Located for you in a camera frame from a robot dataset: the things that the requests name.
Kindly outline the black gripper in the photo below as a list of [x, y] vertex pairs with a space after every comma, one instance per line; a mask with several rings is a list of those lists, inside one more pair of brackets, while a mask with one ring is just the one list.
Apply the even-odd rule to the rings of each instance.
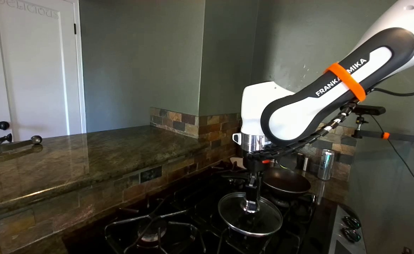
[[254, 190], [254, 203], [251, 199], [251, 189], [244, 190], [244, 212], [260, 212], [260, 178], [261, 172], [267, 168], [271, 168], [274, 164], [274, 157], [267, 151], [254, 151], [246, 154], [243, 158], [244, 166], [248, 171], [248, 186], [255, 188]]

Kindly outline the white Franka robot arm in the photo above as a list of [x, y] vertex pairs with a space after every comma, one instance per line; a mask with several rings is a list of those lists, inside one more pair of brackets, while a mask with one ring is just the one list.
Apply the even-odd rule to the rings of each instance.
[[244, 165], [291, 154], [326, 134], [387, 78], [414, 66], [414, 0], [397, 0], [357, 45], [312, 83], [291, 92], [274, 82], [248, 85], [241, 96], [240, 133], [257, 140]]

